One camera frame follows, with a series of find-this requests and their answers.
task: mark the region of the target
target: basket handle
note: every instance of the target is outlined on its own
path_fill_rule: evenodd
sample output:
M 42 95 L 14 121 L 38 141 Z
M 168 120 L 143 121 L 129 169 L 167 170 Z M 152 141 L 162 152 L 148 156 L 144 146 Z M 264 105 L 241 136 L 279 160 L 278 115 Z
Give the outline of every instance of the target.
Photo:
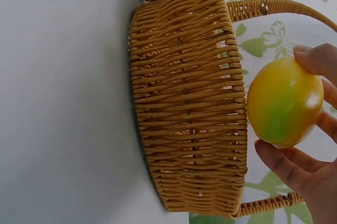
M 321 21 L 337 32 L 337 25 L 318 11 L 291 0 L 242 0 L 227 2 L 232 22 L 277 13 L 306 15 Z
M 337 25 L 326 16 L 306 5 L 291 0 L 242 0 L 228 2 L 227 7 L 232 22 L 277 13 L 295 13 L 315 18 L 337 32 Z M 240 205 L 238 213 L 232 217 L 238 218 L 278 208 L 291 207 L 301 202 L 304 202 L 303 198 L 296 192 L 291 191 L 286 196 L 278 195 L 274 198 L 243 203 Z
M 253 215 L 256 213 L 273 211 L 278 208 L 292 207 L 295 204 L 304 202 L 303 198 L 296 192 L 291 191 L 287 195 L 278 195 L 274 198 L 252 201 L 240 205 L 237 214 L 232 218 L 236 219 L 242 216 Z

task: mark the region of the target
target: wicker basket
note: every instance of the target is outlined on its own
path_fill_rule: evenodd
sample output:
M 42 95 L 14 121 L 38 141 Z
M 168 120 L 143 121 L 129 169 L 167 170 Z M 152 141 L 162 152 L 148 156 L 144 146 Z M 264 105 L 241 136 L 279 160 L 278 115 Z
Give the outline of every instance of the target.
M 337 26 L 288 0 L 159 0 L 130 30 L 135 112 L 148 169 L 168 211 L 234 219 L 293 206 L 286 196 L 240 204 L 247 172 L 243 75 L 232 22 L 297 13 Z

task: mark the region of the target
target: floral tablecloth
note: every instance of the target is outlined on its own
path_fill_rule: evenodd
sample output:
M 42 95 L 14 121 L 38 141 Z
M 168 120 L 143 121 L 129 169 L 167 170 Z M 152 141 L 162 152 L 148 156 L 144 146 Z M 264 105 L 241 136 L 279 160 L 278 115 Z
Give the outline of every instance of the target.
M 294 0 L 310 6 L 337 22 L 337 0 Z M 337 34 L 324 24 L 306 16 L 277 14 L 234 23 L 237 42 L 242 55 L 246 90 L 256 73 L 268 62 L 292 55 L 294 44 L 316 46 L 322 43 L 337 45 Z M 328 104 L 324 108 L 337 117 L 337 111 Z M 256 136 L 249 126 L 248 173 L 243 201 L 253 201 L 286 194 L 289 189 L 261 162 L 255 153 L 253 142 Z M 335 143 L 318 128 L 303 141 L 299 148 L 320 160 L 334 160 L 337 153 Z M 259 215 L 243 217 L 236 221 L 217 216 L 199 216 L 190 213 L 190 224 L 297 224 L 312 223 L 306 205 Z

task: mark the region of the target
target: white wall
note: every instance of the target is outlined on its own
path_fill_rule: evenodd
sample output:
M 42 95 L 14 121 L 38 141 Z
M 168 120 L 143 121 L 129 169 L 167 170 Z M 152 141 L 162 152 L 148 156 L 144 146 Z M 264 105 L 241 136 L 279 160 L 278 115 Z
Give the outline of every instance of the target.
M 140 0 L 0 0 L 0 223 L 187 223 L 142 161 L 127 33 Z

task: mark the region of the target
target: woven basket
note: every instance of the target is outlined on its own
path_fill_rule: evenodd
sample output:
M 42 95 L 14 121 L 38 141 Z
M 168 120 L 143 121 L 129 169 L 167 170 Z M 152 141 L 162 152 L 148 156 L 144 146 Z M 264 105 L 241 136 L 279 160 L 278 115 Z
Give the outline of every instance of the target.
M 297 13 L 337 26 L 288 0 L 159 0 L 130 30 L 131 76 L 148 169 L 168 211 L 234 219 L 303 199 L 240 204 L 247 172 L 243 75 L 232 22 Z

